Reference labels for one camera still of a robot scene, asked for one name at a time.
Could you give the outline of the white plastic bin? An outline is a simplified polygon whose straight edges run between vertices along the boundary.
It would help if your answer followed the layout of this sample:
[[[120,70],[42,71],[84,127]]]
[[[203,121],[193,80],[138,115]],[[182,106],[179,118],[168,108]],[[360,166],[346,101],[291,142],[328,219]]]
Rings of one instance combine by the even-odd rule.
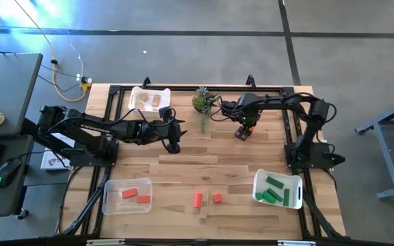
[[[148,100],[146,102],[140,100],[141,93],[148,94]],[[153,96],[156,94],[161,96],[161,100],[158,107],[153,107],[152,106]],[[137,109],[136,104],[142,102],[146,104],[146,110],[145,111],[140,110],[140,111],[145,115],[145,117],[159,118],[159,110],[162,107],[170,106],[170,94],[171,91],[168,88],[164,90],[148,90],[148,89],[142,89],[140,87],[134,87],[131,90],[128,109],[134,109],[134,108]]]
[[[268,182],[266,182],[266,178],[268,176],[271,176],[272,178],[275,178],[275,179],[281,181],[284,184],[284,188],[278,189],[278,188],[274,187],[273,185],[269,184]],[[264,191],[267,191],[268,188],[273,189],[282,198],[284,197],[284,189],[289,189],[290,190],[289,206],[284,206],[283,201],[282,202],[276,201],[274,204],[270,204],[270,203],[266,202],[265,200],[263,200],[262,202],[257,201],[255,198],[255,193],[262,193]],[[256,174],[254,175],[254,182],[253,182],[253,188],[252,188],[252,199],[255,202],[297,210],[297,209],[300,209],[303,205],[302,192],[303,192],[302,179],[301,179],[301,177],[299,177],[297,175],[289,176],[289,175],[278,174],[278,173],[274,173],[274,172],[268,172],[268,171],[265,171],[264,169],[259,169],[256,172]]]

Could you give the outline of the clear plastic bin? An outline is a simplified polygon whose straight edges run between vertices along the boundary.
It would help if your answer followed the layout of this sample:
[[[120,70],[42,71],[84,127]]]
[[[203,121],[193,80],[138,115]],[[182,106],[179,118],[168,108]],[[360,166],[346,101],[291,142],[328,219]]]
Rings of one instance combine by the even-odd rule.
[[[136,197],[122,199],[121,193],[127,189],[137,189],[137,196],[150,195],[150,204],[138,204]],[[105,183],[103,194],[104,215],[127,215],[148,213],[152,208],[153,186],[148,178],[109,180]]]

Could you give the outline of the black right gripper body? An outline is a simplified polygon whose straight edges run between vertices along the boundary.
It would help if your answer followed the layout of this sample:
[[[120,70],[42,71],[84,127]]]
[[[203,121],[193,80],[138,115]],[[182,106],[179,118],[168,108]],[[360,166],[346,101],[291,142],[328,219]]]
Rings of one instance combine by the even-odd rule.
[[[260,109],[257,105],[263,100],[262,96],[253,93],[242,94],[235,106],[233,121],[245,127],[254,127],[261,117]]]

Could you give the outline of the black aluminium table frame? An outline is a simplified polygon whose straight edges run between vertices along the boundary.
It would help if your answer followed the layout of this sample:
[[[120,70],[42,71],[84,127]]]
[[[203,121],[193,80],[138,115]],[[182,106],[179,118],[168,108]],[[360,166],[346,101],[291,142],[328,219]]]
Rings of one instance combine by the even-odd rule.
[[[187,131],[181,152],[168,154],[161,143],[146,146],[123,143],[111,178],[148,178],[152,208],[148,213],[104,215],[100,204],[82,223],[78,234],[101,238],[299,239],[304,231],[321,234],[308,206],[295,210],[252,199],[252,181],[259,169],[290,174],[284,144],[297,140],[306,129],[292,111],[267,110],[245,141],[234,136],[238,123],[219,115],[200,131],[192,107],[195,85],[171,85],[171,105]],[[200,219],[194,194],[209,190],[209,210]],[[222,201],[213,202],[219,193]]]

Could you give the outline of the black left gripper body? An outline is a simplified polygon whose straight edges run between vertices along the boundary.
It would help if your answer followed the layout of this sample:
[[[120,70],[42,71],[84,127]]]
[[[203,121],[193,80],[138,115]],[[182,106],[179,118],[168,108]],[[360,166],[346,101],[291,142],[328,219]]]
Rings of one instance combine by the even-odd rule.
[[[181,123],[184,123],[184,121],[176,118],[176,110],[174,108],[162,107],[159,112],[161,120],[149,122],[142,112],[140,112],[140,115],[153,135],[162,140],[167,139],[180,142],[182,136],[179,136],[178,130],[181,129]]]

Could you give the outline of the black computer mouse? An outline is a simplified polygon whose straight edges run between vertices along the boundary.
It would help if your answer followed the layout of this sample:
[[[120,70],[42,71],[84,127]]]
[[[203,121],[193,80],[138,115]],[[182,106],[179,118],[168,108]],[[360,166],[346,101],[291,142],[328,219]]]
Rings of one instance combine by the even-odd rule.
[[[18,158],[8,159],[0,167],[0,189],[9,186],[16,177],[22,162]]]

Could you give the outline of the white printed booklet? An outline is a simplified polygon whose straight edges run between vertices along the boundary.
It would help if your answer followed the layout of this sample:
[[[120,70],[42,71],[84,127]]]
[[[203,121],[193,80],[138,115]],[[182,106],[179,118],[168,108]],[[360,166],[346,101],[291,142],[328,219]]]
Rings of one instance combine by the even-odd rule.
[[[53,133],[53,136],[62,140],[69,146],[73,147],[75,141],[65,135],[60,133]],[[61,169],[69,169],[70,168],[70,161],[59,154],[53,154],[49,148],[44,149],[44,154],[42,157],[42,162],[40,169],[53,171],[53,170],[61,170]]]

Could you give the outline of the potted succulent plant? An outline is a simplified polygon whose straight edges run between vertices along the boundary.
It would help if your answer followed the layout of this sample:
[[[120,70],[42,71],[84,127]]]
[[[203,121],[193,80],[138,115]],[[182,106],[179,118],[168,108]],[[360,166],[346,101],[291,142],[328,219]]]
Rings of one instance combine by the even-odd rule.
[[[215,106],[219,95],[210,92],[206,87],[200,86],[192,98],[194,109],[200,114],[200,131],[205,133],[206,123],[211,115],[211,109]]]

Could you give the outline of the long natural wooden plank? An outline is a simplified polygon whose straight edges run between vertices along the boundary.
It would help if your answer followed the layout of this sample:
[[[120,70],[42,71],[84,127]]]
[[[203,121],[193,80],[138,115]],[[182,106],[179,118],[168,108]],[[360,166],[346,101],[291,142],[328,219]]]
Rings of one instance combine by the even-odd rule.
[[[200,219],[206,219],[209,210],[209,190],[205,189],[202,191],[202,202],[200,204]]]

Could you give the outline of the silver metal bracket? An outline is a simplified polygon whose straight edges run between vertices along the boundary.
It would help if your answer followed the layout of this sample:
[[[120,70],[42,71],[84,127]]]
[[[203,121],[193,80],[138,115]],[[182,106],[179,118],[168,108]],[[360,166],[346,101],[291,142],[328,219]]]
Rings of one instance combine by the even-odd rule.
[[[99,238],[87,240],[86,246],[121,246],[125,245],[124,239],[119,238]]]
[[[279,240],[277,246],[317,246],[317,244],[314,241]]]

